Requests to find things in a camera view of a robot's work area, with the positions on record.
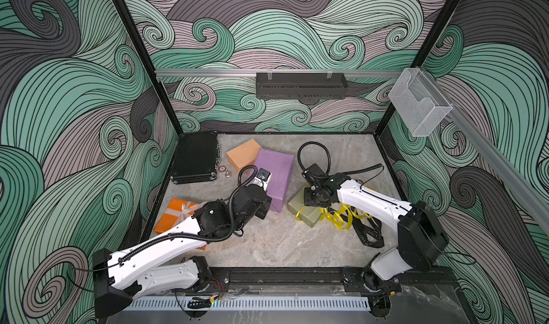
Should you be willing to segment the olive green gift box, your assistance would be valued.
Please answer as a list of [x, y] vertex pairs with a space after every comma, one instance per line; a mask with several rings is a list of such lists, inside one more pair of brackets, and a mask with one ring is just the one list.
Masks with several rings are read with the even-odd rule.
[[323, 212], [320, 208], [307, 206], [305, 205], [305, 189], [302, 188], [288, 203], [288, 210], [294, 216], [299, 211], [302, 206], [306, 206], [305, 209], [301, 212], [300, 217], [304, 224], [309, 228], [314, 228], [316, 224], [320, 221], [320, 218], [323, 216]]

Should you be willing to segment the yellow ribbon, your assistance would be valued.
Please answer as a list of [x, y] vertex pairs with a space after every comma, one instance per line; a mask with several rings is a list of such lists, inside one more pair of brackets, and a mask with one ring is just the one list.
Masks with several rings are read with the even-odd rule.
[[295, 219], [298, 220], [298, 221], [303, 221], [300, 217], [300, 214], [301, 212], [305, 209], [306, 206], [302, 206], [299, 211], [297, 211], [297, 213], [295, 214]]
[[352, 227], [354, 219], [361, 221], [362, 219], [371, 219], [372, 216], [363, 212], [359, 212], [353, 206], [341, 205], [338, 210], [334, 208], [320, 208], [320, 221], [327, 220], [331, 222], [339, 230], [349, 230]]

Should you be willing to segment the peach gift box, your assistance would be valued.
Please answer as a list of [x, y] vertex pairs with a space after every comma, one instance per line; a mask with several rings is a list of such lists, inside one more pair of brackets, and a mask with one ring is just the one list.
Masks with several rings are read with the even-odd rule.
[[226, 156], [235, 171], [240, 172], [244, 167], [254, 164], [261, 149], [261, 145], [251, 139], [227, 152]]

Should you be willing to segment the purple gift box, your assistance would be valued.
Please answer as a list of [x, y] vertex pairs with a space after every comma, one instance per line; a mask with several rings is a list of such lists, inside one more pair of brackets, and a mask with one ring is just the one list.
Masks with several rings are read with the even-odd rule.
[[261, 149], [254, 165], [258, 168], [258, 177], [267, 171], [270, 173], [266, 192], [271, 198], [270, 210], [282, 212], [287, 188], [293, 171], [294, 155], [273, 150]]

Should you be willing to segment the black ribbon gold lettering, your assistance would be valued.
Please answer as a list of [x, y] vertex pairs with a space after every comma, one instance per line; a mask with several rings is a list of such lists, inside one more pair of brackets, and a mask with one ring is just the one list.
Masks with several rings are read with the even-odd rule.
[[370, 225], [365, 225], [360, 219], [353, 218], [352, 227], [357, 234], [360, 242], [371, 248], [380, 249], [385, 246], [382, 235], [382, 223], [377, 218], [368, 218]]

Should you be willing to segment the orange gift box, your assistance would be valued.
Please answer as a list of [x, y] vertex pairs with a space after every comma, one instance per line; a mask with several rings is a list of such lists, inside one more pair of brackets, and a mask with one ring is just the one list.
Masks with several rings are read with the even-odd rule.
[[[160, 219], [154, 227], [154, 233], [158, 236], [167, 236], [169, 233], [187, 232], [197, 235], [200, 230], [196, 221], [189, 221], [186, 224], [183, 222], [190, 218], [196, 210], [199, 210], [205, 202], [191, 202], [190, 200], [172, 199], [167, 209], [162, 213]], [[176, 252], [186, 253], [188, 251], [199, 249], [204, 250], [206, 242], [199, 240], [190, 240], [187, 238], [174, 238], [155, 244], [150, 248], [151, 251], [156, 251], [155, 255], [171, 254]]]

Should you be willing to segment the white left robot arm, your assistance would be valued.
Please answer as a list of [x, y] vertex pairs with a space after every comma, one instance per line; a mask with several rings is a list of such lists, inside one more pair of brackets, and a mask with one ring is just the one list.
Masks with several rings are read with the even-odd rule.
[[155, 238], [112, 252], [106, 248], [92, 256], [94, 312], [108, 318], [133, 300], [170, 289], [201, 291], [212, 279], [203, 257], [168, 266], [177, 256], [222, 242], [250, 222], [264, 219], [272, 199], [259, 185], [244, 186], [228, 201], [206, 202], [181, 223]]

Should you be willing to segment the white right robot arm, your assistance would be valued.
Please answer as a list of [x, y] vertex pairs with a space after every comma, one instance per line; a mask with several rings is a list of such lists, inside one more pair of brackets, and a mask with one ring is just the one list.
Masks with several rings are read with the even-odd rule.
[[396, 200], [368, 189], [350, 176], [314, 175], [303, 172], [310, 184], [306, 205], [329, 208], [333, 203], [349, 205], [378, 219], [397, 233], [397, 245], [374, 257], [363, 270], [368, 291], [390, 293], [400, 290], [395, 277], [407, 271], [429, 272], [444, 253], [448, 236], [434, 210], [425, 202]]

